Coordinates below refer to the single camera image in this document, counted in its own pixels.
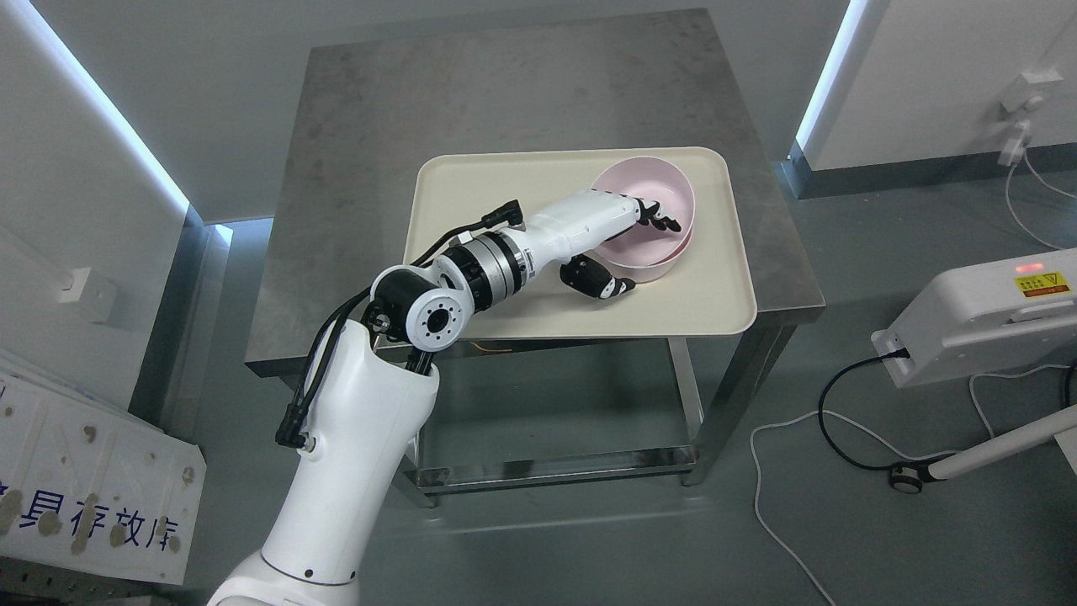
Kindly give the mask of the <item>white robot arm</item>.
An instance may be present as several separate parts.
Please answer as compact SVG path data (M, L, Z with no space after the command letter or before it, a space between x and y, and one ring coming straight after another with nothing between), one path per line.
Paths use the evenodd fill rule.
M516 200L443 234L335 310L308 353L277 443L299 467L272 530L211 605L356 605L358 570L409 441L433 411L433 356L526 276L514 246L472 252L451 239L524 223Z

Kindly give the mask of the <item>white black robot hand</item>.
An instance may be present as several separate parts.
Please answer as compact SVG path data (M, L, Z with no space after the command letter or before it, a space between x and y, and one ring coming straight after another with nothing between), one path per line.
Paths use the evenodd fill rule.
M669 215L658 200L602 189L577 191L526 219L524 227L507 227L499 234L519 256L515 291L554 264L561 266L562 279L571 288L609 300L634 290L637 283L609 273L587 253L637 226L682 237L687 234L687 226Z

